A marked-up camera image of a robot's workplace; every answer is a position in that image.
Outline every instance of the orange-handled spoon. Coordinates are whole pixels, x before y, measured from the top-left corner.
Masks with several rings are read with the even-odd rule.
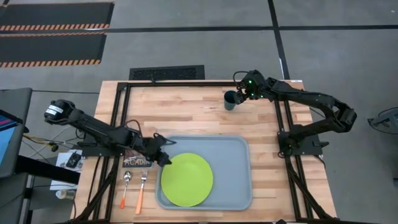
[[[126,200],[127,185],[129,184],[130,180],[131,180],[131,173],[129,171],[126,171],[124,173],[124,181],[126,182],[126,186],[124,187],[124,193],[123,193],[122,202],[120,203],[120,209],[124,209],[124,201]]]
[[[147,177],[148,177],[148,170],[147,169],[143,169],[142,170],[142,177],[141,177],[141,189],[139,191],[137,207],[136,207],[136,214],[137,215],[139,215],[141,213],[142,198],[144,196],[144,183],[147,180]]]

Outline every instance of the orange handle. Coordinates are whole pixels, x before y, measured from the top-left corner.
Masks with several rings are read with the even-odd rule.
[[[122,198],[122,202],[120,203],[120,209],[124,209],[124,197]]]
[[[144,189],[139,191],[137,207],[136,207],[136,214],[139,215],[141,213],[141,206],[142,206],[142,196],[144,195]]]

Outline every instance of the wooden table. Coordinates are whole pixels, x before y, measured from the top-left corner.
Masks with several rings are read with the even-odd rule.
[[[303,88],[301,81],[288,82],[294,88]],[[110,123],[111,120],[117,83],[116,81],[103,82],[99,94],[95,118],[106,123]],[[251,206],[243,211],[163,209],[155,199],[158,168],[155,164],[154,168],[149,170],[140,215],[135,215],[134,212],[141,186],[141,169],[128,169],[133,175],[127,190],[126,206],[121,210],[119,204],[124,190],[123,174],[126,171],[122,168],[123,160],[121,159],[114,195],[112,222],[271,222],[279,219],[294,220],[285,162],[277,156],[279,147],[276,132],[279,128],[275,106],[268,100],[247,100],[235,107],[233,111],[226,111],[223,104],[223,93],[233,89],[233,86],[134,87],[129,98],[127,120],[138,120],[144,136],[151,136],[156,131],[164,136],[170,134],[225,134],[244,137],[250,150],[253,186]],[[123,94],[116,124],[119,124],[121,119]],[[280,106],[282,116],[286,121],[283,103]],[[295,124],[312,123],[310,110],[307,106],[293,102],[290,103],[290,106]],[[137,128],[136,124],[131,123],[129,125]],[[313,156],[302,156],[302,160],[309,191],[325,211],[335,217],[335,208],[323,164]],[[86,207],[96,161],[97,157],[90,157],[84,162],[76,193],[78,214]],[[108,170],[110,170],[112,163],[110,161]],[[98,188],[101,165],[102,161],[99,163],[93,195]],[[301,214],[305,217],[302,194],[299,189],[297,189],[297,192]],[[105,192],[101,203],[100,218],[104,217],[107,194]]]

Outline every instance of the black cup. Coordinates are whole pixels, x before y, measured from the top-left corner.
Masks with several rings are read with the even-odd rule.
[[[224,107],[226,110],[233,110],[236,103],[234,99],[235,91],[230,90],[224,94]]]

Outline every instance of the floor mat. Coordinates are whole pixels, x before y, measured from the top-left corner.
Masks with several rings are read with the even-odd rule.
[[[204,80],[205,66],[131,68],[129,80]]]
[[[97,65],[101,62],[105,32],[0,35],[2,68]]]
[[[3,5],[0,30],[107,28],[113,7],[113,2]]]

